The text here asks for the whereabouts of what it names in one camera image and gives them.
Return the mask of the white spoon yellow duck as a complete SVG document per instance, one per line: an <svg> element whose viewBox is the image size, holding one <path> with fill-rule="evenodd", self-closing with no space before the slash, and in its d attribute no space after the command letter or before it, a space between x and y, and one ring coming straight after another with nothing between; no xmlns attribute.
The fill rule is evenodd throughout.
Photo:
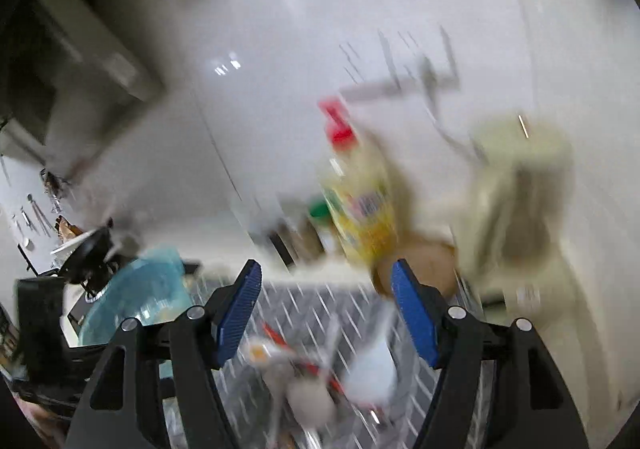
<svg viewBox="0 0 640 449"><path fill-rule="evenodd" d="M247 339L243 344L242 354L245 361L254 368L268 368L270 365L291 361L296 356L292 348L260 336Z"/></svg>

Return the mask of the beige glass kettle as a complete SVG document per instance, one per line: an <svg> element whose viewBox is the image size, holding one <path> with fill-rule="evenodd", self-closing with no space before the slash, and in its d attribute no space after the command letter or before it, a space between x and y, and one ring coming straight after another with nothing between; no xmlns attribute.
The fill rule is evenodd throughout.
<svg viewBox="0 0 640 449"><path fill-rule="evenodd" d="M478 126L472 146L478 166L454 228L460 273L540 261L561 227L572 145L556 126L518 114Z"/></svg>

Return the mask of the green lid spice jar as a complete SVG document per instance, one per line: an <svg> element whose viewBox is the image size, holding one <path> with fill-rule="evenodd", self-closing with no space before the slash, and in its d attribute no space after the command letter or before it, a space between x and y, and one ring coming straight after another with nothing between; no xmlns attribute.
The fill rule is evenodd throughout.
<svg viewBox="0 0 640 449"><path fill-rule="evenodd" d="M340 241L340 235L333 222L329 206L323 198L316 198L310 202L308 217L326 255L343 255L344 251Z"/></svg>

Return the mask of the black wok pan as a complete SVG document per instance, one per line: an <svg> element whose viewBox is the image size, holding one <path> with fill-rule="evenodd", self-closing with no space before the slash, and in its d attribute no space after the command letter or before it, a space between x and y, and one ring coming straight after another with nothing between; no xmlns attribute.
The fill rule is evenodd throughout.
<svg viewBox="0 0 640 449"><path fill-rule="evenodd" d="M69 284L84 283L99 270L112 246L111 228L96 229L68 256L58 276Z"/></svg>

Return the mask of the white spoon pink flowers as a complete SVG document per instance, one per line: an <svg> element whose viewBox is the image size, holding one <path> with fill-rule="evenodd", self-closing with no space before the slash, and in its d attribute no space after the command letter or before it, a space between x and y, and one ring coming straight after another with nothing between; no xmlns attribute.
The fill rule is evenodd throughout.
<svg viewBox="0 0 640 449"><path fill-rule="evenodd" d="M326 383L317 379L296 379L285 391L296 422L303 429L320 429L332 421L335 403Z"/></svg>

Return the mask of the brown spice jar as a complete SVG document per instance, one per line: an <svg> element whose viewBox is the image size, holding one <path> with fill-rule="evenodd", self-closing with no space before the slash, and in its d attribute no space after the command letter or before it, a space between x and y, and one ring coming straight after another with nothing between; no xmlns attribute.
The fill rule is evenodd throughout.
<svg viewBox="0 0 640 449"><path fill-rule="evenodd" d="M313 263L322 254L318 235L308 220L294 224L281 220L277 232L296 264Z"/></svg>

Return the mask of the brown ceramic saucer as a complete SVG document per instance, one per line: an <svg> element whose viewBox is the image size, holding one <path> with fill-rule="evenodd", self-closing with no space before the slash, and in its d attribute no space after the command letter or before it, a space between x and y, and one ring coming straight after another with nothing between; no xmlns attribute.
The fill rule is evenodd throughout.
<svg viewBox="0 0 640 449"><path fill-rule="evenodd" d="M382 257L372 270L372 283L378 294L392 297L392 269L399 259L405 259L416 279L451 299L458 291L456 251L442 242L414 237L401 243Z"/></svg>

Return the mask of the red chopstick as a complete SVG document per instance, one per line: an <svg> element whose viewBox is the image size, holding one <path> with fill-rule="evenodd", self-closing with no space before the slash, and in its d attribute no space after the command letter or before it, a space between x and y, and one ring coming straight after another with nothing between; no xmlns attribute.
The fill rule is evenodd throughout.
<svg viewBox="0 0 640 449"><path fill-rule="evenodd" d="M301 351L298 348L292 347L285 338L277 332L269 323L264 322L262 324L262 333L273 341L277 346L284 348L286 351L292 351L297 356L297 363L310 375L314 377L318 377L320 375L320 358L318 355L310 355L305 353L305 351ZM344 394L344 388L342 384L334 377L334 372L332 370L329 371L329 389L331 391L335 391L337 395Z"/></svg>

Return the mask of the blue translucent plastic tray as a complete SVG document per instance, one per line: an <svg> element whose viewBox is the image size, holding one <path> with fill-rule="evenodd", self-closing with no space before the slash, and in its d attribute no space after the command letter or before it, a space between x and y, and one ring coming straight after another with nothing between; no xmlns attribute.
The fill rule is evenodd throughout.
<svg viewBox="0 0 640 449"><path fill-rule="evenodd" d="M193 305L180 254L173 247L146 253L115 273L90 307L78 333L80 346L106 344L127 318L142 325L176 319Z"/></svg>

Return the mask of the grey herringbone table mat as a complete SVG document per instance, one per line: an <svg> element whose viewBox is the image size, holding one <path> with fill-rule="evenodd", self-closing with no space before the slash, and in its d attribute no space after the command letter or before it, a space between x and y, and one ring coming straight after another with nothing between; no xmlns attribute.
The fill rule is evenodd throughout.
<svg viewBox="0 0 640 449"><path fill-rule="evenodd" d="M333 356L333 372L342 379L356 354L371 342L385 304L367 285L262 284L252 317L236 355L215 372L224 411L243 448L266 447L272 400L262 369L248 359L248 344L273 330L299 353L318 354L333 320L341 333ZM380 411L362 411L341 394L334 396L336 414L319 431L327 448L410 448L416 441L437 385L438 373L421 360L404 321L395 318L388 346L397 370L392 398Z"/></svg>

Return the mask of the yellow dish soap bottle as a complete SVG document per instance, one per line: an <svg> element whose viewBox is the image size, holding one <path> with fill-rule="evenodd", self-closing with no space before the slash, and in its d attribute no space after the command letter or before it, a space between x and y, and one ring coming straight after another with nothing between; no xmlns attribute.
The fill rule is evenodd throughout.
<svg viewBox="0 0 640 449"><path fill-rule="evenodd" d="M319 102L330 149L321 163L323 198L345 255L373 267L397 243L398 226L384 155L350 121L340 99Z"/></svg>

